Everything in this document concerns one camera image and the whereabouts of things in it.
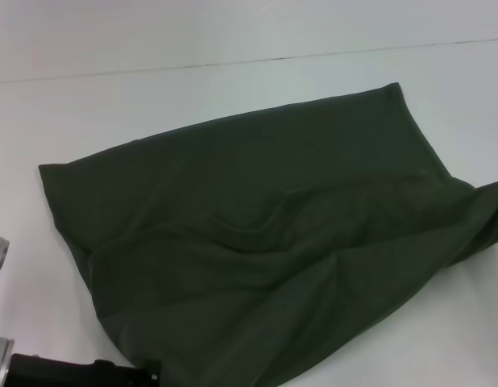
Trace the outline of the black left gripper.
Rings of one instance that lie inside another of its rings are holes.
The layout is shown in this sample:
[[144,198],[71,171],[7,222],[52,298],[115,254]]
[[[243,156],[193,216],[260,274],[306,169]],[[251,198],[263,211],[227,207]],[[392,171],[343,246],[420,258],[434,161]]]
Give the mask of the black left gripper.
[[95,360],[92,364],[74,364],[14,354],[5,386],[160,386],[160,360],[145,360],[140,368],[142,369],[122,367],[108,360]]

